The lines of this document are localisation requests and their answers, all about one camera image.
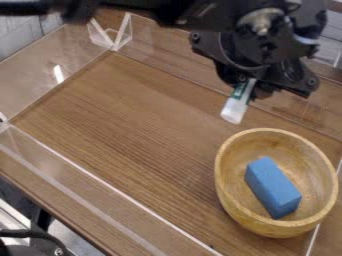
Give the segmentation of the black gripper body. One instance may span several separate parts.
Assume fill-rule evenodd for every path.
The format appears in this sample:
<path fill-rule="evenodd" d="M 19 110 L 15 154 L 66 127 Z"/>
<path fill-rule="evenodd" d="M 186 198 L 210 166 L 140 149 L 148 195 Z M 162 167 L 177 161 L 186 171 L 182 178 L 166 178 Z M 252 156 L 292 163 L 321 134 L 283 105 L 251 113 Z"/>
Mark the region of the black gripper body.
<path fill-rule="evenodd" d="M 273 43 L 265 37 L 238 38 L 233 33 L 192 32 L 192 51 L 214 62 L 232 64 L 245 75 L 307 98 L 319 87 L 319 79 L 301 63 L 289 57 L 295 47 Z"/>

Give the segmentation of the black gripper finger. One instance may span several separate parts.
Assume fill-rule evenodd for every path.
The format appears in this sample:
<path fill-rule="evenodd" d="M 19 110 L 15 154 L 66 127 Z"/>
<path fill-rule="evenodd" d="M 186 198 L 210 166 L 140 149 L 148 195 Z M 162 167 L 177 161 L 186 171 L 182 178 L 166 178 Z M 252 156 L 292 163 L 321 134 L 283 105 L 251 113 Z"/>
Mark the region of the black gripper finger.
<path fill-rule="evenodd" d="M 214 70 L 220 80 L 230 87 L 236 87 L 248 81 L 244 73 L 232 64 L 216 61 Z"/>
<path fill-rule="evenodd" d="M 272 96 L 279 88 L 269 83 L 257 81 L 252 89 L 252 100 L 263 100 Z"/>

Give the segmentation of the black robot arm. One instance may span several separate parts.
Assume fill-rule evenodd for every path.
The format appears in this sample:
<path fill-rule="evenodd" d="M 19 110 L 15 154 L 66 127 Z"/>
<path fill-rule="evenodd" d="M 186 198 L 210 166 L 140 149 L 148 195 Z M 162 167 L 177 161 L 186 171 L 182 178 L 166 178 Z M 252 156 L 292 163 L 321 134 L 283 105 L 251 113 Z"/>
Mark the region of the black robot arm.
<path fill-rule="evenodd" d="M 106 7 L 188 31 L 192 51 L 212 60 L 225 84 L 256 81 L 255 98 L 280 90 L 307 98 L 319 88 L 303 60 L 319 51 L 328 0 L 0 0 L 0 16 L 57 13 L 81 24 Z"/>

